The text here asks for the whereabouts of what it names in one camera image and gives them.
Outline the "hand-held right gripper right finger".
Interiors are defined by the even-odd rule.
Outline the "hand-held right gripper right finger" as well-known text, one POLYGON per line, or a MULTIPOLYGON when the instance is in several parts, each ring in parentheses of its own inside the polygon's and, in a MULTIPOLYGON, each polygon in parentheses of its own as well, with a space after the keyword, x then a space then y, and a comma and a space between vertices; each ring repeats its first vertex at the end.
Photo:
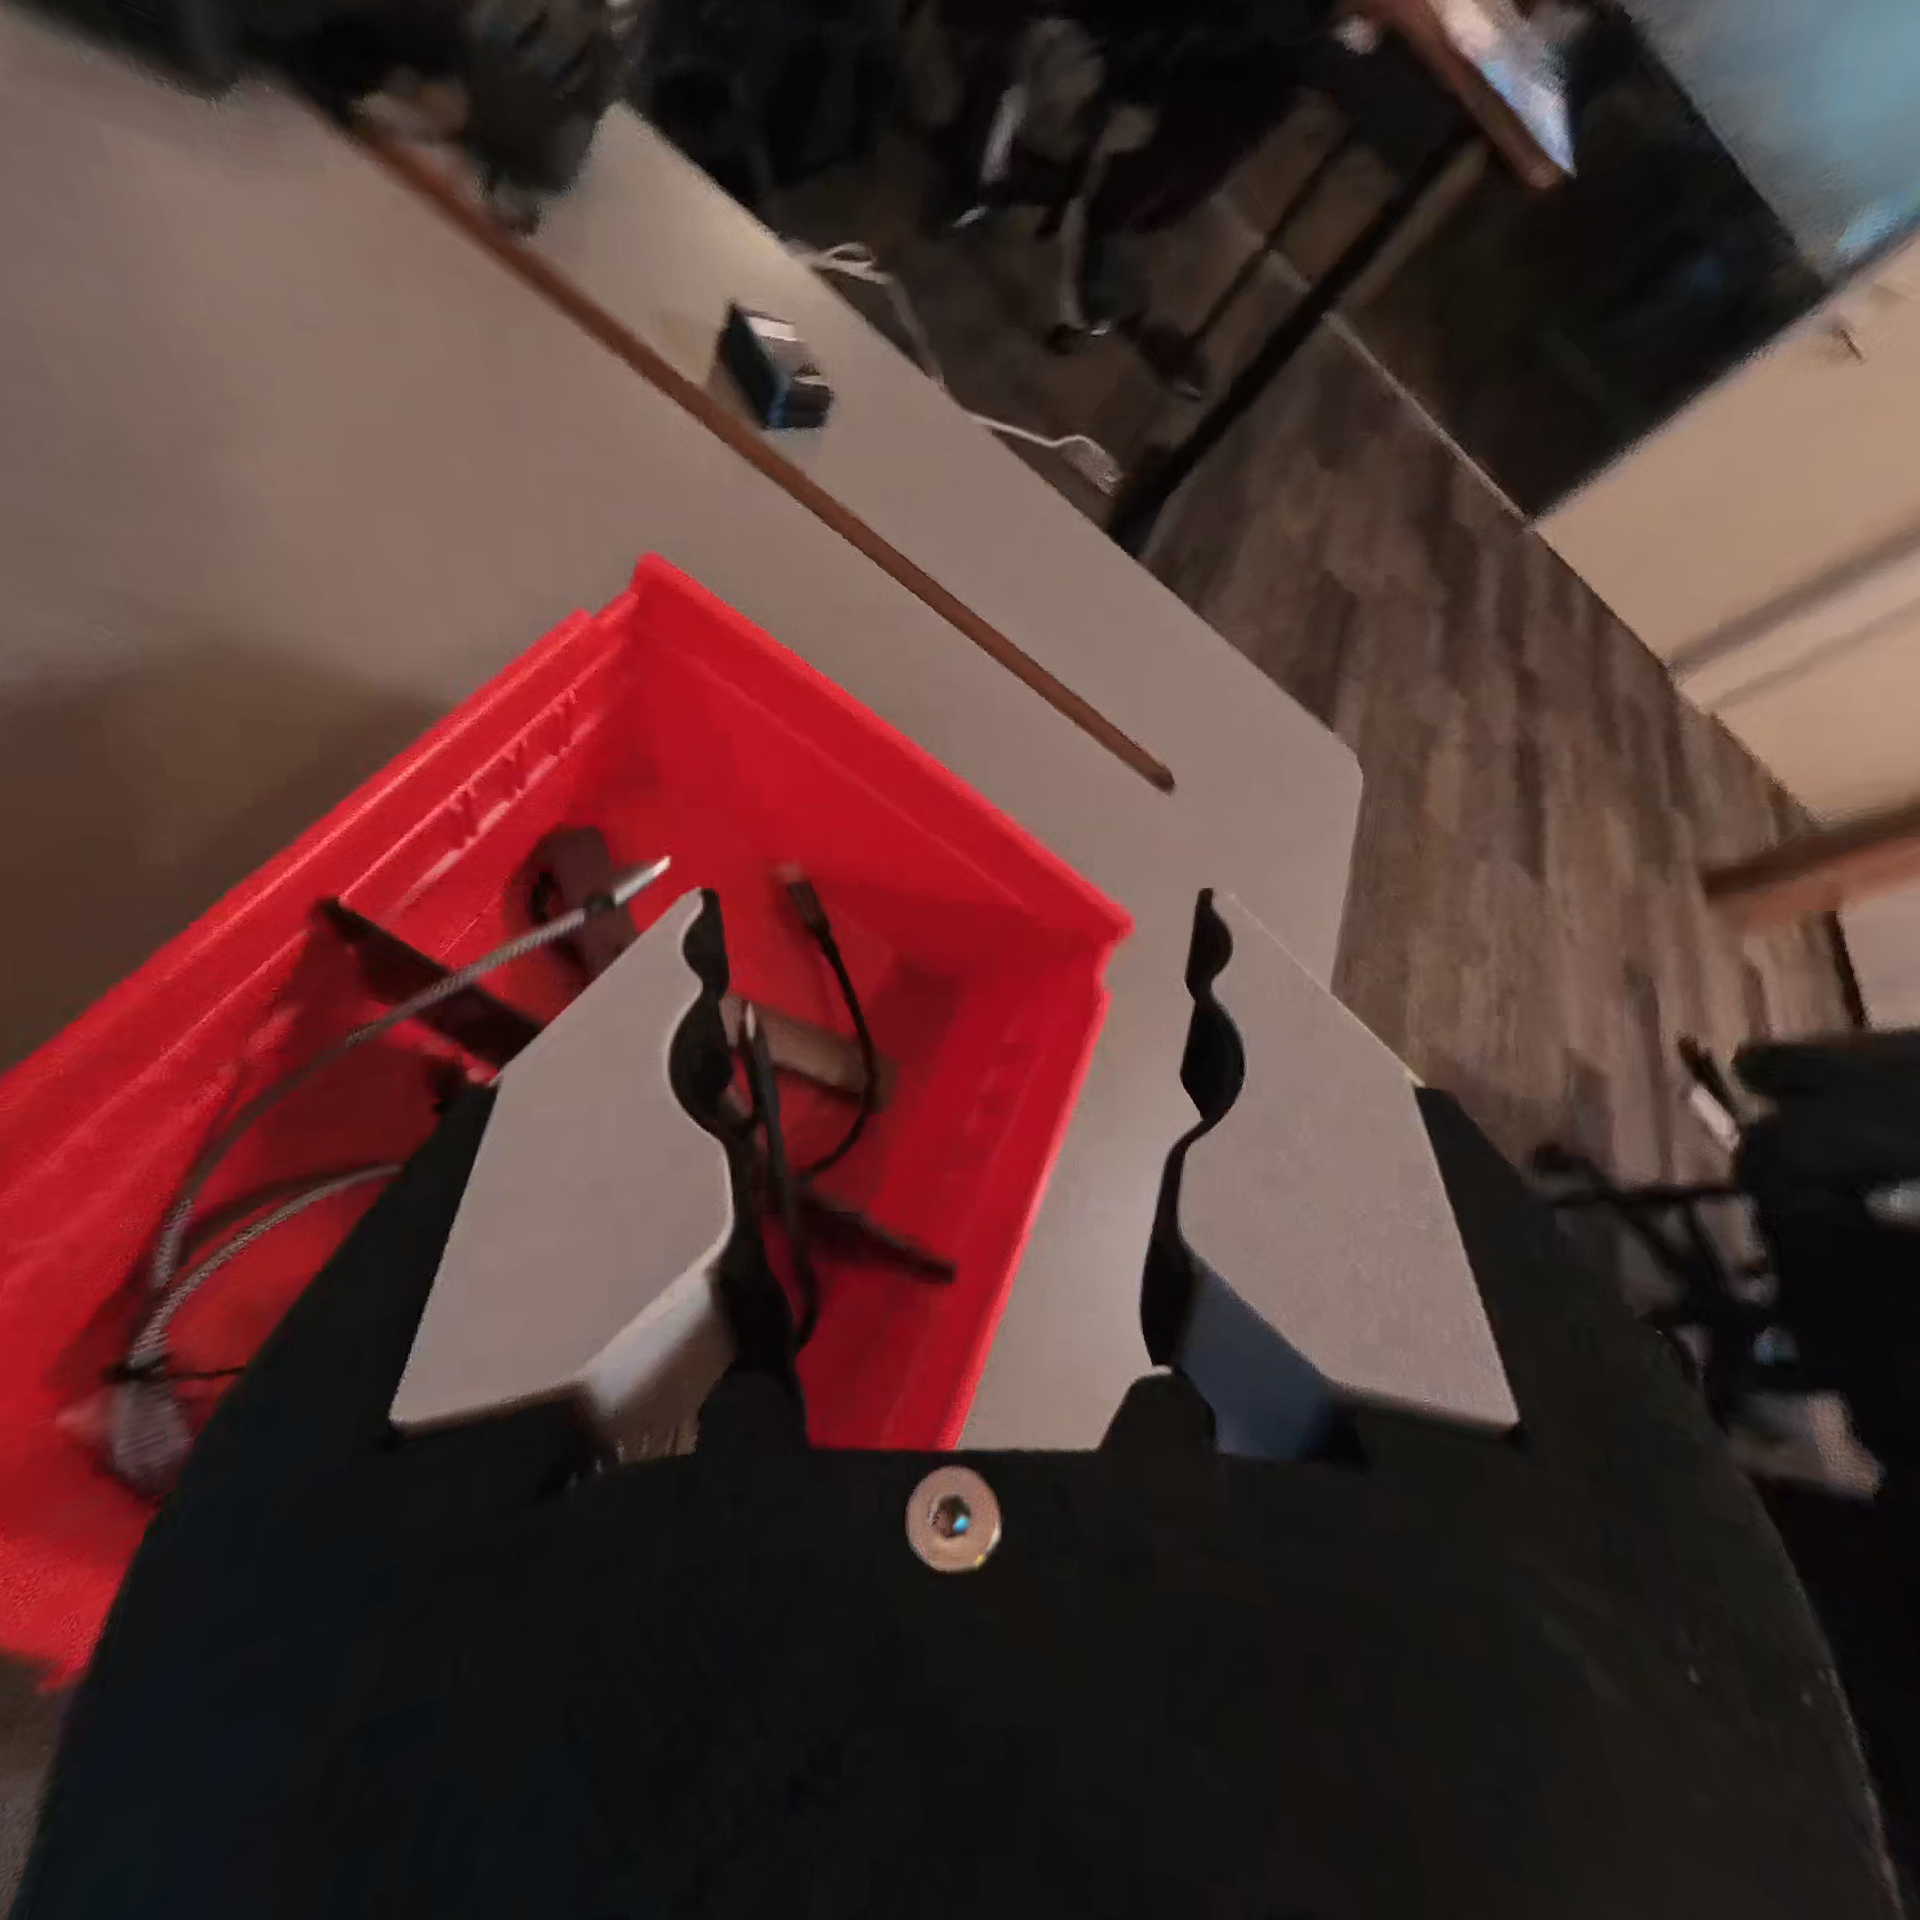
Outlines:
POLYGON ((1232 897, 1187 933, 1173 1137, 1140 1340, 1219 1433, 1331 1433, 1358 1408, 1519 1426, 1410 1071, 1232 897))

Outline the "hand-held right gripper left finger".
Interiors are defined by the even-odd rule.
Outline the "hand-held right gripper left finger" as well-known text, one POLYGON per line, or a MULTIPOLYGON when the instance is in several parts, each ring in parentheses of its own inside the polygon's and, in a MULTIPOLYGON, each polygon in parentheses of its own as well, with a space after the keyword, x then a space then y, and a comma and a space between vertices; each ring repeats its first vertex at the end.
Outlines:
POLYGON ((563 1408, 606 1441, 686 1429, 729 1363, 787 1379, 794 1314, 732 1116, 722 903, 671 900, 497 1071, 391 1426, 563 1408))

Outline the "red plastic bin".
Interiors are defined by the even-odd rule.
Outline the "red plastic bin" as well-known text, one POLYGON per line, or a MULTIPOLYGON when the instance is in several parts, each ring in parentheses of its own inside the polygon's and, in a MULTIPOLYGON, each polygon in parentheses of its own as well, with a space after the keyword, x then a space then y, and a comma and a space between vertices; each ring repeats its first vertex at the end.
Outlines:
POLYGON ((823 1245, 801 1352, 816 1448, 955 1448, 1105 1016, 1127 914, 988 799, 662 560, 570 611, 348 799, 5 1071, 5 1653, 69 1683, 156 1503, 83 1441, 132 1340, 159 1220, 220 1117, 375 1011, 322 914, 463 962, 580 881, 671 858, 722 909, 732 990, 851 1041, 785 900, 801 868, 876 1044, 876 1111, 823 1169, 900 1251, 823 1245))

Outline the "small black device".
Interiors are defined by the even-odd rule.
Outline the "small black device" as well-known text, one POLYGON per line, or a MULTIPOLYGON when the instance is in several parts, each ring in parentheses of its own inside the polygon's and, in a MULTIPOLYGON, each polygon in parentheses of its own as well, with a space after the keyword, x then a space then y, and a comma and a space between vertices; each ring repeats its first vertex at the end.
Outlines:
POLYGON ((794 321, 732 300, 716 360, 763 429, 828 427, 835 392, 794 321))

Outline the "dark case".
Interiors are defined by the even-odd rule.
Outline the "dark case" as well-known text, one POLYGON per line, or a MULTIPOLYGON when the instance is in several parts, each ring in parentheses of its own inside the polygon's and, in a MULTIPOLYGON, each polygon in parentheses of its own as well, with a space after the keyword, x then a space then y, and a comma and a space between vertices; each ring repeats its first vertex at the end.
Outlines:
POLYGON ((456 152, 510 236, 563 198, 622 97, 644 3, 375 3, 341 23, 341 106, 366 139, 456 152))

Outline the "office chair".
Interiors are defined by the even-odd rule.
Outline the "office chair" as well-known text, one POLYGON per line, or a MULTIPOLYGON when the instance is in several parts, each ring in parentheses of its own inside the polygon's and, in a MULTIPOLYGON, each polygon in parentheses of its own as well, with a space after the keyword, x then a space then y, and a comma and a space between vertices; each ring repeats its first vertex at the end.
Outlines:
POLYGON ((1027 13, 977 37, 933 234, 1027 223, 1052 269, 1035 344, 1076 356, 1120 341, 1168 395, 1195 401, 1205 348, 1155 308, 1145 217, 1121 194, 1162 125, 1145 88, 1155 68, 1121 56, 1127 43, 1085 13, 1027 13))

